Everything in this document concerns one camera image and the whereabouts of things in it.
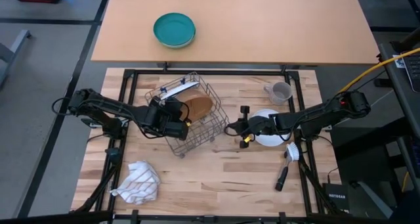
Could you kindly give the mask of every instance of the black cable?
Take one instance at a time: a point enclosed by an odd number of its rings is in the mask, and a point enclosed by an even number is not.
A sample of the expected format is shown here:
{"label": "black cable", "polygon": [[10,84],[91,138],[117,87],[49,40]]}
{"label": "black cable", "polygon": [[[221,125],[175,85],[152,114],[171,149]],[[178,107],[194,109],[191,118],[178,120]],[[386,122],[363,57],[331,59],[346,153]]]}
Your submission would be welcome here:
{"label": "black cable", "polygon": [[58,103],[61,100],[64,100],[64,99],[70,100],[70,98],[68,98],[68,97],[62,97],[62,98],[59,98],[59,99],[55,100],[51,105],[51,110],[52,110],[52,112],[54,112],[55,114],[60,115],[60,116],[71,116],[72,115],[71,113],[59,113],[54,109],[55,104]]}
{"label": "black cable", "polygon": [[331,144],[331,146],[333,146],[333,142],[331,142],[329,139],[325,138],[324,136],[317,135],[317,137],[325,139],[326,141],[328,141]]}
{"label": "black cable", "polygon": [[338,168],[338,167],[337,167],[337,168],[334,168],[334,169],[332,169],[331,171],[329,171],[329,172],[328,172],[328,175],[327,175],[327,181],[328,181],[328,184],[330,184],[330,183],[331,183],[331,179],[329,178],[329,174],[330,174],[331,172],[335,171],[336,169],[339,169],[339,168]]}
{"label": "black cable", "polygon": [[95,139],[95,138],[99,138],[99,137],[101,137],[101,136],[104,136],[105,134],[101,134],[101,135],[96,135],[96,136],[94,136],[94,137],[90,137],[90,138],[88,138],[88,140],[86,141],[86,143],[89,143],[90,141],[92,141],[93,139]]}
{"label": "black cable", "polygon": [[229,127],[228,127],[228,126],[225,126],[225,127],[224,127],[224,133],[225,133],[225,134],[227,134],[228,136],[232,136],[232,137],[239,136],[238,134],[233,135],[233,134],[231,134],[231,133],[228,133],[227,129],[229,129]]}
{"label": "black cable", "polygon": [[363,78],[358,79],[356,82],[354,82],[346,91],[348,91],[353,85],[357,84],[360,80],[362,80]]}
{"label": "black cable", "polygon": [[357,87],[355,90],[359,90],[361,87],[367,85],[369,82],[375,80],[376,78],[378,78],[381,74],[383,74],[385,72],[385,70],[381,71],[381,73],[377,74],[375,77],[367,80],[366,82],[364,82],[361,86]]}
{"label": "black cable", "polygon": [[130,119],[126,118],[125,120],[121,120],[121,122],[123,123],[123,126],[125,126],[125,124],[130,122]]}
{"label": "black cable", "polygon": [[348,91],[344,91],[344,92],[340,92],[340,93],[336,93],[329,101],[328,101],[328,103],[322,108],[322,110],[323,109],[325,109],[327,106],[329,106],[330,104],[331,104],[331,102],[336,98],[336,97],[338,97],[338,96],[340,96],[340,95],[342,95],[342,94],[345,94],[345,93],[347,93]]}
{"label": "black cable", "polygon": [[[286,138],[286,139],[283,139],[283,136],[278,135],[278,136],[280,136],[280,138],[282,139],[282,141],[283,141],[283,142],[286,142],[286,141],[290,140],[290,138],[291,138],[291,134],[292,134],[293,130],[295,129],[295,126],[296,126],[297,122],[298,122],[298,121],[299,121],[299,120],[300,120],[303,116],[305,116],[305,115],[304,115],[304,114],[302,114],[301,116],[299,116],[299,117],[295,120],[295,123],[294,123],[294,124],[293,124],[293,126],[291,127],[290,132],[289,132],[289,134],[287,135],[287,138]],[[276,124],[274,124],[274,129],[276,130],[277,134],[280,134],[280,132],[277,130]]]}
{"label": "black cable", "polygon": [[157,139],[157,138],[162,138],[164,137],[163,135],[156,135],[155,137],[149,137],[144,131],[143,128],[141,128],[140,126],[138,127],[140,129],[140,132],[148,139]]}
{"label": "black cable", "polygon": [[286,139],[283,139],[283,136],[282,135],[280,135],[280,132],[278,131],[278,129],[277,129],[277,127],[276,127],[276,124],[274,123],[274,119],[271,121],[271,123],[272,123],[272,127],[276,130],[276,133],[278,134],[278,136],[282,139],[282,141],[283,142],[286,142],[286,141],[288,141],[288,140],[290,140],[290,138],[291,138],[291,132],[293,131],[293,128],[295,127],[295,125],[296,125],[296,122],[295,122],[295,124],[292,126],[292,128],[291,128],[291,130],[290,130],[290,133],[289,133],[289,135],[287,136],[287,138]]}

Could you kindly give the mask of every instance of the metal dish rack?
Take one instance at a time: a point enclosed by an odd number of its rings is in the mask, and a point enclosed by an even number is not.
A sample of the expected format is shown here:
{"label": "metal dish rack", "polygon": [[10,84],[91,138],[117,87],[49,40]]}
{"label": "metal dish rack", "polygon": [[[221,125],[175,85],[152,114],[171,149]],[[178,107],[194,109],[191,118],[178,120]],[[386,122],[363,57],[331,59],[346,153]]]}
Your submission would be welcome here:
{"label": "metal dish rack", "polygon": [[202,145],[207,141],[213,142],[215,137],[220,135],[223,132],[224,127],[229,123],[228,116],[221,106],[221,99],[217,96],[214,89],[208,83],[205,83],[203,78],[196,72],[189,73],[186,76],[166,83],[157,89],[153,89],[147,92],[144,97],[149,103],[153,96],[158,96],[161,98],[166,92],[188,82],[199,82],[199,84],[193,88],[209,95],[210,99],[213,101],[213,105],[208,115],[191,124],[188,130],[188,136],[185,141],[165,137],[168,145],[171,147],[173,154],[180,158],[185,157],[185,154],[188,151]]}

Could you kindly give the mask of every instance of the white bristles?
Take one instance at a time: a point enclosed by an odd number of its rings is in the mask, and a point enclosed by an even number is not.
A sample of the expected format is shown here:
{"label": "white bristles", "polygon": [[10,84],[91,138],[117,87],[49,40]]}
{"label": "white bristles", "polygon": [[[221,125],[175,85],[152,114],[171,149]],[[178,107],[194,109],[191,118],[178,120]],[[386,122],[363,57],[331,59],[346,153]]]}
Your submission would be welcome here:
{"label": "white bristles", "polygon": [[292,142],[287,145],[287,154],[291,158],[291,162],[299,160],[299,149],[297,149],[297,145]]}

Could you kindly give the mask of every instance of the white towel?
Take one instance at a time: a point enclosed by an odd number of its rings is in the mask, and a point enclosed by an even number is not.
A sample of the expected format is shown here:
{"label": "white towel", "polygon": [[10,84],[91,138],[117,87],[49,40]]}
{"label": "white towel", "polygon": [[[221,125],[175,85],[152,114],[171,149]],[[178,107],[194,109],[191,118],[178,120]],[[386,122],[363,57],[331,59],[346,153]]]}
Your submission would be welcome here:
{"label": "white towel", "polygon": [[129,164],[130,175],[118,189],[111,190],[114,196],[120,195],[130,204],[143,204],[158,196],[160,180],[153,167],[146,161]]}

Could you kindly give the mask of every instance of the teal plate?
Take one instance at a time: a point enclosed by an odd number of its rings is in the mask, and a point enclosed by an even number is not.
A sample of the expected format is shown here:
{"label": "teal plate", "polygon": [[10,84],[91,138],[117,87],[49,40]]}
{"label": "teal plate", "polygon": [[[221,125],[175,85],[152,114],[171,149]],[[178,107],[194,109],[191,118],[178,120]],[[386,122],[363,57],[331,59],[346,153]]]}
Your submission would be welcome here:
{"label": "teal plate", "polygon": [[153,26],[157,39],[167,47],[185,46],[193,39],[196,27],[192,20],[181,13],[160,16]]}

